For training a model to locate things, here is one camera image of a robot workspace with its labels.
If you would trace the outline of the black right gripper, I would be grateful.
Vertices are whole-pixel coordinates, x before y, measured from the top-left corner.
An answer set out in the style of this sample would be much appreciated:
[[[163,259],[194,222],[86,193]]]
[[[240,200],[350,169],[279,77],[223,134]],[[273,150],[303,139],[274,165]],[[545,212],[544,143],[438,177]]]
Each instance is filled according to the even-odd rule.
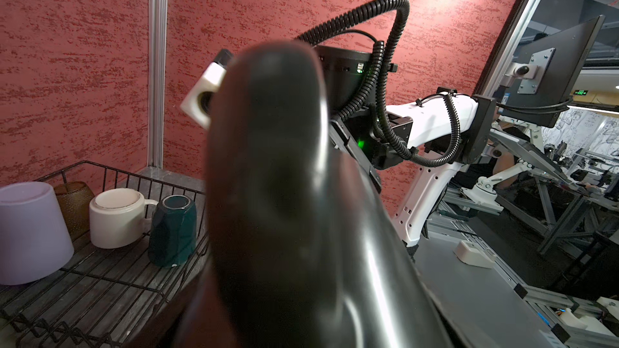
[[[376,44],[371,53],[323,45],[314,50],[327,89],[331,142],[338,150],[351,155],[380,191],[378,172],[402,161],[388,142],[376,136],[379,125],[376,89],[385,46]]]

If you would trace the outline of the black mug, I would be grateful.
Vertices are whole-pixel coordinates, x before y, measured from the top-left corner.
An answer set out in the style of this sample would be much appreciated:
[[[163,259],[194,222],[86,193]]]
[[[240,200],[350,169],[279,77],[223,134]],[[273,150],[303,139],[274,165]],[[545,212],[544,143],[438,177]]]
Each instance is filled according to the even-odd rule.
[[[311,47],[240,53],[211,103],[211,265],[177,347],[449,347],[377,192],[330,143]]]

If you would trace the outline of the dark green white-inside mug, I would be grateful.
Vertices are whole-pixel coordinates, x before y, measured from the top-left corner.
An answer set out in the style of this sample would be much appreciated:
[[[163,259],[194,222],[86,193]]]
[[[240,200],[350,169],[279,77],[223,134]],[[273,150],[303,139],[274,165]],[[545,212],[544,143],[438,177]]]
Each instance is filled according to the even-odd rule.
[[[157,267],[185,264],[195,251],[197,208],[185,195],[171,195],[160,201],[152,216],[148,258]]]

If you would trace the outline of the white mug red inside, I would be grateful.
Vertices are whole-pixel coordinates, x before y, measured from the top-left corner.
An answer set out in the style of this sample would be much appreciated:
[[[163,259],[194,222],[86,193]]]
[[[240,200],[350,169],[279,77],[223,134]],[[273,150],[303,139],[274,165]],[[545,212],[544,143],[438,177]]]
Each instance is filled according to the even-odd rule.
[[[100,193],[89,204],[91,243],[101,249],[134,243],[151,228],[147,207],[157,205],[158,201],[147,199],[132,188],[114,188]]]

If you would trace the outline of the brown gold textured cup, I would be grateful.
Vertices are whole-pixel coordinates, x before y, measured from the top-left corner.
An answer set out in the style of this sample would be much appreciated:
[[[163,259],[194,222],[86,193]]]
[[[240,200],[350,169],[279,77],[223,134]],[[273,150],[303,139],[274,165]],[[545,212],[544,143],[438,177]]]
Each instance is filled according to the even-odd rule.
[[[56,199],[74,241],[84,235],[90,228],[90,202],[94,194],[83,181],[69,182],[54,187]]]

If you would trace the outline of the lilac plastic cup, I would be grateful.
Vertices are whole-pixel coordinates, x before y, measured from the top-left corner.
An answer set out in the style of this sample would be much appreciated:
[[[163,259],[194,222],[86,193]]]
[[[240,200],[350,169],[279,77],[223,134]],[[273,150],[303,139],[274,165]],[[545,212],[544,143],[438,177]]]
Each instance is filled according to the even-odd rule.
[[[25,285],[58,271],[74,246],[51,185],[22,182],[1,188],[1,284]]]

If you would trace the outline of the black monitor on arm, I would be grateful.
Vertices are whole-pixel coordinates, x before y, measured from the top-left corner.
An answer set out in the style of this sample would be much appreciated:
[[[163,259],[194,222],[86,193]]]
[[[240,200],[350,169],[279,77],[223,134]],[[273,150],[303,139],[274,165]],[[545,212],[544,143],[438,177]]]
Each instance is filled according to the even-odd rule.
[[[604,21],[601,14],[521,48],[501,79],[499,114],[554,127],[568,110],[572,89]]]

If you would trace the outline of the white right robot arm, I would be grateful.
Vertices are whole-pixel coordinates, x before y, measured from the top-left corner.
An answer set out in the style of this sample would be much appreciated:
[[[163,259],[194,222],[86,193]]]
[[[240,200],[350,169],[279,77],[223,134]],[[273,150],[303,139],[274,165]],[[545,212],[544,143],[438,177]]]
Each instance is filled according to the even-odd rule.
[[[315,49],[322,65],[329,104],[336,109],[351,101],[371,67],[370,53],[319,45]],[[451,122],[443,97],[449,91],[411,102],[390,106],[388,121],[395,134],[418,150],[414,161],[418,176],[392,217],[398,236],[413,255],[421,238],[427,236],[427,219],[438,208],[450,180],[464,166],[474,163],[485,149],[493,122],[496,100],[484,96],[453,93],[451,100],[459,120],[460,141],[454,156],[433,167],[430,161],[446,156],[451,139]],[[378,172],[400,164],[402,159],[371,132],[372,113],[365,106],[349,119],[335,116],[331,121],[330,140],[334,147],[358,161],[375,189],[382,189]]]

